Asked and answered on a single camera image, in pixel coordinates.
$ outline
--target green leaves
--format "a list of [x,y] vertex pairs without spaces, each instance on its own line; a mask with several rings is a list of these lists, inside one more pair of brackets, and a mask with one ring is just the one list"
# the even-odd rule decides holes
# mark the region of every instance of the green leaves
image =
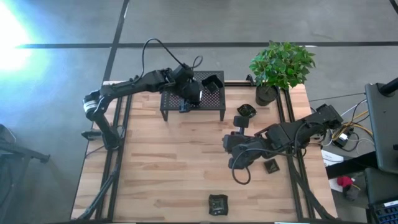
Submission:
[[288,89],[307,80],[305,76],[310,73],[308,69],[315,67],[314,55],[305,47],[270,41],[269,47],[251,60],[249,68],[256,75],[257,85],[277,85]]

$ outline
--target red object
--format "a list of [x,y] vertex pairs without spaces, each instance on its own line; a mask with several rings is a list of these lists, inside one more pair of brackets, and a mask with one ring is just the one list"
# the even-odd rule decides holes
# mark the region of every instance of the red object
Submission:
[[337,184],[342,187],[351,186],[353,183],[354,182],[353,180],[351,180],[350,177],[347,176],[337,177]]

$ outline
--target gray floor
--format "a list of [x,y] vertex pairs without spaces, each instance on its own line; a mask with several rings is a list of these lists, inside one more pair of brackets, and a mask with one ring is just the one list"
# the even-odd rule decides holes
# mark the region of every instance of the gray floor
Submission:
[[[0,2],[0,10],[9,10],[21,25],[27,38],[19,44],[111,43],[122,4],[123,0],[7,0]],[[397,22],[398,15],[388,0],[131,0],[120,42],[143,42],[149,37],[164,42],[395,41]],[[17,31],[6,29],[0,40],[16,40]],[[398,76],[398,47],[308,49],[316,53],[317,68],[311,70],[306,83],[314,108],[328,103],[342,113],[364,95],[323,99],[362,93],[366,83],[387,82]],[[199,69],[224,70],[228,80],[240,80],[250,73],[250,59],[259,50],[192,48],[172,52],[188,64],[196,55],[203,55]],[[12,69],[0,67],[0,123],[15,133],[19,144],[51,154],[48,164],[30,164],[6,223],[69,219],[87,145],[80,133],[91,127],[81,100],[100,86],[109,52],[29,49],[15,50],[13,57],[0,52],[4,60],[25,59]],[[119,49],[110,79],[125,80],[139,74],[140,63],[140,50]],[[176,66],[164,50],[147,50],[146,71]],[[358,112],[364,110],[366,104],[358,108]],[[328,150],[357,156],[355,151]],[[362,144],[358,153],[372,150],[372,145]],[[334,195],[341,218],[363,221],[362,208]]]

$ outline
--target wooden table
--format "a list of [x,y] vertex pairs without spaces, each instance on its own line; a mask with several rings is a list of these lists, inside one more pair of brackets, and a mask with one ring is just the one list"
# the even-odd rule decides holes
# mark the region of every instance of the wooden table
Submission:
[[[245,134],[251,135],[279,123],[276,101],[261,107],[254,101],[254,87],[226,87],[226,113],[220,121],[218,111],[170,112],[165,122],[159,111],[160,94],[138,93],[133,96],[124,148],[114,222],[272,222],[297,219],[287,159],[276,156],[280,171],[267,174],[264,159],[249,168],[252,181],[237,184],[228,168],[231,157],[224,152],[222,137],[237,130],[233,117],[236,108],[249,103],[257,109]],[[290,91],[294,115],[300,119],[311,113],[304,85]],[[286,120],[287,108],[282,96]],[[106,117],[112,121],[113,101]],[[101,146],[90,142],[88,152]],[[72,218],[78,217],[92,202],[100,188],[106,151],[92,153],[85,159]],[[335,204],[319,147],[307,147],[304,158],[312,192],[336,217]],[[245,170],[236,171],[245,181]],[[208,196],[228,196],[228,216],[208,214]],[[307,216],[305,200],[301,202]],[[108,211],[105,198],[104,213]]]

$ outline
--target black plant pot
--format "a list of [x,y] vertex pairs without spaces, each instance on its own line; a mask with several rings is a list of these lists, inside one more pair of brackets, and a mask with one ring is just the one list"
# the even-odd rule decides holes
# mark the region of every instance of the black plant pot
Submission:
[[256,103],[259,106],[267,106],[274,101],[278,95],[276,86],[257,86],[256,88]]

